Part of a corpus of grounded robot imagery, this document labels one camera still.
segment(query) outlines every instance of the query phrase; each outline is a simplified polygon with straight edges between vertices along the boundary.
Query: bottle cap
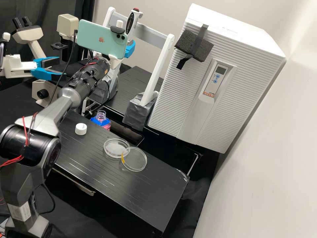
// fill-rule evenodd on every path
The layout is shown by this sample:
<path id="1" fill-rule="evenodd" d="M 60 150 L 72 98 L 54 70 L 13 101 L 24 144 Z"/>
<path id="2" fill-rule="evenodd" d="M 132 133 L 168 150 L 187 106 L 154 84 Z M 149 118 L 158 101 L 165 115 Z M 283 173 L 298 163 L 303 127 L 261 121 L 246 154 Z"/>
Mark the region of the bottle cap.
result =
<path id="1" fill-rule="evenodd" d="M 82 135 L 86 134 L 86 132 L 87 132 L 87 125 L 86 125 L 86 124 L 84 124 L 84 123 L 78 123 L 78 124 L 76 125 L 75 133 L 76 133 L 77 135 L 82 136 Z"/>

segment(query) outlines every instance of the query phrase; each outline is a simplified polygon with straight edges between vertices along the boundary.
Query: display screen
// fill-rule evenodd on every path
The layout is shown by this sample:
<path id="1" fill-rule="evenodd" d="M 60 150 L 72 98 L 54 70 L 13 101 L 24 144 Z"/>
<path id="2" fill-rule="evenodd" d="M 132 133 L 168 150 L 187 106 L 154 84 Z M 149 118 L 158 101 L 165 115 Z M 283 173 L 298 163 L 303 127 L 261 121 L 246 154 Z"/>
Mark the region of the display screen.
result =
<path id="1" fill-rule="evenodd" d="M 226 72 L 226 69 L 225 69 L 225 68 L 218 67 L 218 68 L 216 69 L 216 73 L 225 74 L 225 72 Z"/>

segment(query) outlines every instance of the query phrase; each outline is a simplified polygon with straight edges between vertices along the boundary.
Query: blue clamp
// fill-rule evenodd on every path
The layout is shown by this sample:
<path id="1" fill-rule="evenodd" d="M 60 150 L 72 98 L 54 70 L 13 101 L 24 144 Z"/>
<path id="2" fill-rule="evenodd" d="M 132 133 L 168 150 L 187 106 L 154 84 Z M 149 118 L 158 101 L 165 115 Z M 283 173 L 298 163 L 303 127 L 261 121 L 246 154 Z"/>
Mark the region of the blue clamp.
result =
<path id="1" fill-rule="evenodd" d="M 134 49 L 135 49 L 135 41 L 134 40 L 131 40 L 128 45 L 126 46 L 125 48 L 125 54 L 124 54 L 124 57 L 125 58 L 129 58 L 132 53 L 134 52 Z"/>
<path id="2" fill-rule="evenodd" d="M 43 79 L 43 80 L 47 80 L 47 81 L 52 80 L 52 76 L 54 76 L 54 75 L 61 75 L 62 73 L 60 73 L 60 72 L 51 72 L 51 71 L 47 71 L 46 69 L 42 68 L 42 61 L 43 60 L 57 59 L 57 58 L 59 58 L 59 57 L 51 56 L 51 57 L 39 58 L 39 59 L 33 60 L 34 62 L 36 62 L 37 68 L 32 69 L 31 74 L 37 79 Z"/>
<path id="3" fill-rule="evenodd" d="M 38 58 L 38 59 L 34 59 L 33 61 L 36 62 L 37 67 L 38 68 L 42 68 L 42 61 L 43 60 L 51 60 L 51 59 L 58 59 L 59 57 L 57 56 L 50 56 L 50 57 L 46 57 L 46 58 Z"/>

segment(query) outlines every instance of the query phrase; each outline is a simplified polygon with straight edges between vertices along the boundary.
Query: black strap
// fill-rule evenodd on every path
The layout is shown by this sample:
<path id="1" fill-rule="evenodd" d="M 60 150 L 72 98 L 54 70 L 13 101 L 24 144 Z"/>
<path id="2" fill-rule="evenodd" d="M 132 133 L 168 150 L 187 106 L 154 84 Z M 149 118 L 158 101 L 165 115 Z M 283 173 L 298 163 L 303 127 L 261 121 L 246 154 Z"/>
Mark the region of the black strap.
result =
<path id="1" fill-rule="evenodd" d="M 206 25 L 206 24 L 203 24 L 203 25 L 202 25 L 202 27 L 200 28 L 200 31 L 199 31 L 199 33 L 198 33 L 196 39 L 195 39 L 194 44 L 193 44 L 193 46 L 191 47 L 190 54 L 187 54 L 183 59 L 181 59 L 181 60 L 179 61 L 179 63 L 178 63 L 178 65 L 177 65 L 176 68 L 182 69 L 183 66 L 184 66 L 184 64 L 186 63 L 186 61 L 189 60 L 190 58 L 192 58 L 192 57 L 195 55 L 195 53 L 196 53 L 198 47 L 200 46 L 200 44 L 201 44 L 201 42 L 202 42 L 202 39 L 203 39 L 204 36 L 205 36 L 205 33 L 206 33 L 206 31 L 207 31 L 207 28 L 208 28 L 208 25 Z"/>

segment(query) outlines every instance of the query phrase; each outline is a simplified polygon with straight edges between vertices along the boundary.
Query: control panel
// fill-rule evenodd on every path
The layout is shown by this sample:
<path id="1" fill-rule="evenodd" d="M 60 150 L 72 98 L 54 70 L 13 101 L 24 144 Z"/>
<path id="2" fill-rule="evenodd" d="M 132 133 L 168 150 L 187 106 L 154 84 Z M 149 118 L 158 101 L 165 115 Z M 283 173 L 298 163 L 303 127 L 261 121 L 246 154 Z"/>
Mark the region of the control panel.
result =
<path id="1" fill-rule="evenodd" d="M 214 72 L 211 74 L 203 94 L 214 98 L 228 70 L 228 66 L 218 63 Z"/>

